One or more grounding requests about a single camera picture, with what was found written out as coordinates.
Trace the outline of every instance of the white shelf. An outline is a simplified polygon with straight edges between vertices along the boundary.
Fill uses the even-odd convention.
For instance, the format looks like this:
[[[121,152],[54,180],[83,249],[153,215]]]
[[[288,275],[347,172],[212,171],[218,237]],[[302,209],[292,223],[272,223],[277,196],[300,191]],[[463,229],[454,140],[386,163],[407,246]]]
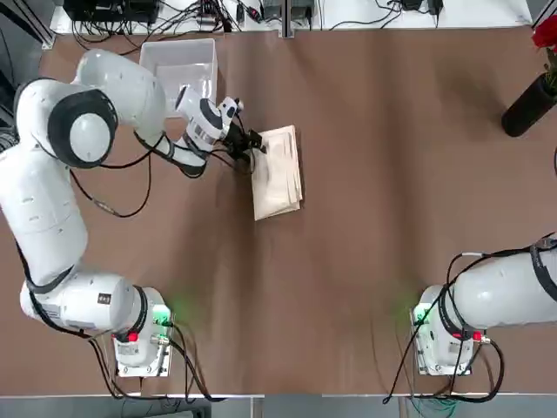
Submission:
[[[166,2],[176,8],[185,9],[193,3],[192,0],[166,0]],[[371,22],[384,17],[388,10],[382,10],[377,6],[375,0],[320,0],[323,10],[324,24],[323,29],[330,29],[338,22],[342,21],[359,21]],[[223,0],[232,18],[236,17],[236,1]],[[248,6],[258,9],[258,0],[244,0]],[[380,4],[386,4],[386,0],[379,0]],[[439,27],[440,28],[501,28],[514,27],[532,23],[532,17],[527,6],[526,0],[445,0],[445,9],[441,12]],[[177,12],[172,8],[163,5],[159,12],[159,17],[163,19],[171,19]],[[379,28],[387,20],[377,24],[343,24],[338,30],[350,29],[370,29]],[[163,20],[158,20],[152,27],[157,27]],[[309,26],[306,21],[301,24],[293,23],[294,30],[308,30]],[[388,28],[398,29],[431,29],[435,27],[435,17],[429,14],[420,14],[415,11],[404,11],[400,17],[392,21]],[[71,20],[61,6],[57,6],[50,23],[50,28],[56,33],[71,33]],[[209,30],[211,26],[204,26],[204,30]],[[77,31],[84,33],[80,23],[76,23]],[[258,31],[258,30],[279,30],[280,22],[270,22],[257,24],[248,16],[245,22],[240,26],[241,30]],[[316,12],[313,17],[313,29],[319,29],[319,7],[316,0]],[[176,29],[176,33],[184,33],[189,30],[199,30],[199,25],[195,18],[180,24]],[[166,31],[172,33],[174,28]],[[147,29],[142,24],[132,24],[132,32],[134,34],[145,34]]]

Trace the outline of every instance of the clear plastic container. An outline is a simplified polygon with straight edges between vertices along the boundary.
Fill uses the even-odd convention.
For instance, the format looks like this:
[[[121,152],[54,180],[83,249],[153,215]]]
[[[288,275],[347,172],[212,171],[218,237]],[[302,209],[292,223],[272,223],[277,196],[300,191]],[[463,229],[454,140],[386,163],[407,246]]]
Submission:
[[[217,50],[214,39],[147,42],[141,47],[139,64],[161,82],[166,95],[166,116],[174,111],[178,92],[193,87],[204,98],[217,101]]]

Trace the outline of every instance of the brown table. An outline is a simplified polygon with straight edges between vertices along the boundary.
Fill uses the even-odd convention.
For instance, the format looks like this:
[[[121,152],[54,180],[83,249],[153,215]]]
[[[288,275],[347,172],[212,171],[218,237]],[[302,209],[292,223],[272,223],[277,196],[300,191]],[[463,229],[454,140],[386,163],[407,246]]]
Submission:
[[[213,393],[385,393],[399,362],[395,319],[404,344],[407,308],[428,284],[443,282],[452,255],[524,246],[555,229],[557,113],[521,139],[498,123],[542,71],[544,54],[529,35],[219,37],[219,96],[241,97],[245,123],[256,130],[298,129],[304,208],[254,223],[249,179],[215,160],[189,180],[156,158],[151,200],[134,219],[112,218],[78,194],[90,233],[85,262],[161,291],[191,325]],[[123,39],[103,47],[129,49]],[[44,53],[42,74],[71,81],[82,52],[60,37]],[[172,121],[170,136],[182,128]],[[143,151],[120,129],[111,161]],[[79,177],[122,211],[146,187],[144,166]],[[22,270],[4,221],[0,228],[0,394],[106,393],[86,344],[23,316]],[[554,327],[490,334],[507,360],[503,391],[557,392]],[[457,388],[486,392],[484,366],[474,369]],[[175,357],[170,382],[145,386],[179,394],[182,370]],[[416,390],[441,383],[420,379]],[[401,376],[397,393],[408,390]]]

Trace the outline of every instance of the black cylinder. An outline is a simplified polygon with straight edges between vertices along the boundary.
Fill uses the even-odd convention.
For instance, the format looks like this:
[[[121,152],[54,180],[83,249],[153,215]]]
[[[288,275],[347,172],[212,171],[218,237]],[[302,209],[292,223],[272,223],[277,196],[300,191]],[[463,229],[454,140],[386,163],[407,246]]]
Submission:
[[[522,93],[503,114],[501,125],[511,137],[519,137],[555,105],[549,94],[546,75],[542,74]]]

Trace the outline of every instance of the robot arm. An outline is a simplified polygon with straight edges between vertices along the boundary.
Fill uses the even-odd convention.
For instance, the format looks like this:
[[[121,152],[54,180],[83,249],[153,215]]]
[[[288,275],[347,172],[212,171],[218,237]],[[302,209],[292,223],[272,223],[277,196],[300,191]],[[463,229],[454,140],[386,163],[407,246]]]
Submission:
[[[416,327],[419,372],[452,376],[456,367],[466,370],[473,334],[480,335],[474,331],[557,321],[556,242],[544,238],[529,248],[503,252],[513,255],[462,273],[448,291],[428,287],[413,309],[416,327],[431,308]]]
[[[188,126],[176,143],[164,134],[164,105],[164,91],[150,72],[108,51],[91,50],[72,83],[44,78],[21,89],[20,143],[0,154],[5,179],[0,206],[28,267],[20,293],[23,311],[38,320],[46,314],[58,327],[113,332],[119,369],[128,370],[126,375],[160,370],[164,355],[151,337],[166,332],[157,311],[167,320],[169,311],[155,289],[81,264],[88,237],[70,167],[101,165],[118,124],[132,126],[146,148],[189,177],[203,173],[218,139],[233,158],[260,146],[255,132],[245,134],[232,122],[241,111],[238,100],[226,98],[216,107],[192,89],[181,91],[177,109]]]

